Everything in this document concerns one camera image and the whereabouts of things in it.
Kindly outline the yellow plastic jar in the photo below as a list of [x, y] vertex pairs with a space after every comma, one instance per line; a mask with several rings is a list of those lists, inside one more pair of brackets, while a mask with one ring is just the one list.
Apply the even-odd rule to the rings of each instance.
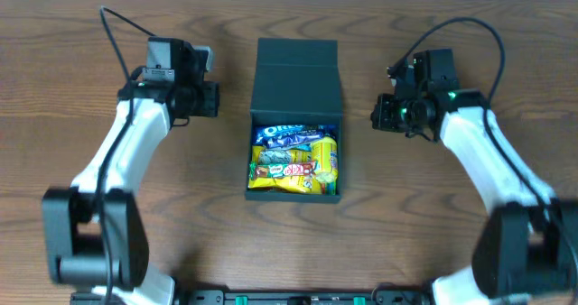
[[337, 143], [329, 137], [311, 144], [312, 160], [315, 162], [314, 178], [320, 183], [333, 183], [338, 178]]

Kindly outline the blue Dairy Milk bar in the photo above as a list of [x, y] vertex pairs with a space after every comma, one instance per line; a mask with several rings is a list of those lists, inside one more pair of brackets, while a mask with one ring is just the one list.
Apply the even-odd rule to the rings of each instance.
[[294, 146], [308, 144], [322, 139], [325, 136], [323, 130], [312, 129], [300, 132], [281, 134], [264, 140], [267, 149], [288, 149]]

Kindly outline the red green KitKat bar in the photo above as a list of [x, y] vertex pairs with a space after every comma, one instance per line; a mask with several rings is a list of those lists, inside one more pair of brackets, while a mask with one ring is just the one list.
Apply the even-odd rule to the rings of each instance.
[[297, 163], [271, 163], [250, 164], [249, 178], [256, 180], [259, 178], [281, 179], [290, 176], [312, 176], [316, 162], [297, 162]]

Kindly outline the black box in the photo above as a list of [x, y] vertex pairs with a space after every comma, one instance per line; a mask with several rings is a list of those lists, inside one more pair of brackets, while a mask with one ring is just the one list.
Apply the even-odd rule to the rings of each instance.
[[250, 140], [261, 126], [334, 125], [340, 176], [333, 195], [245, 189], [247, 200], [321, 204], [341, 201], [343, 103], [336, 41], [260, 38], [249, 116]]

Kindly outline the blue Oreo cookie pack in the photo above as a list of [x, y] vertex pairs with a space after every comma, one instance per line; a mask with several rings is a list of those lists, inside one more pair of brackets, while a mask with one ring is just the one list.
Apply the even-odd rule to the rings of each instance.
[[281, 134], [288, 134], [300, 132], [303, 130], [319, 129], [323, 130], [325, 136], [331, 138], [336, 137], [338, 126], [336, 125], [274, 125], [274, 126], [259, 126], [255, 128], [252, 136], [253, 145], [264, 146], [264, 140]]

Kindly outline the Haribo worms candy bag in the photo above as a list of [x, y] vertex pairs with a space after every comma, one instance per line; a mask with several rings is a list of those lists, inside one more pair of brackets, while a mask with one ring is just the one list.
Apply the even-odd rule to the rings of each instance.
[[319, 183], [318, 181], [303, 182], [286, 182], [280, 183], [273, 187], [273, 190], [279, 190], [287, 193], [316, 194], [316, 195], [335, 195], [335, 183]]

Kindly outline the yellow Hacks candy bag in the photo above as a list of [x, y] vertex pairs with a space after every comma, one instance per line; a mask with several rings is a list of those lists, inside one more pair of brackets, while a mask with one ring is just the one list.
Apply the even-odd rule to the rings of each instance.
[[312, 175], [314, 166], [310, 152], [299, 149], [272, 150], [255, 145], [252, 147], [247, 187], [321, 194], [322, 185]]

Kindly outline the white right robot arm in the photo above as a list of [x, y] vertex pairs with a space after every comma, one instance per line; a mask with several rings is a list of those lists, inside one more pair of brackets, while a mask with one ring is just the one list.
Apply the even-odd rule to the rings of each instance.
[[531, 171], [478, 90], [398, 88], [378, 96], [370, 120], [377, 130], [408, 138], [432, 129], [489, 214], [471, 264], [432, 282], [432, 304], [516, 304], [577, 292], [577, 203], [560, 200]]

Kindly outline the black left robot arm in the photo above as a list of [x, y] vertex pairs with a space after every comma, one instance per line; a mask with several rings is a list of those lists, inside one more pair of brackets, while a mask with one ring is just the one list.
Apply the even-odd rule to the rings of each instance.
[[135, 198], [168, 133], [193, 116], [217, 116], [219, 85], [204, 78], [213, 59], [208, 46], [149, 38], [146, 64], [119, 89], [114, 123], [93, 159], [69, 187], [45, 192], [49, 276], [87, 289], [82, 302], [174, 303], [176, 282], [149, 261]]

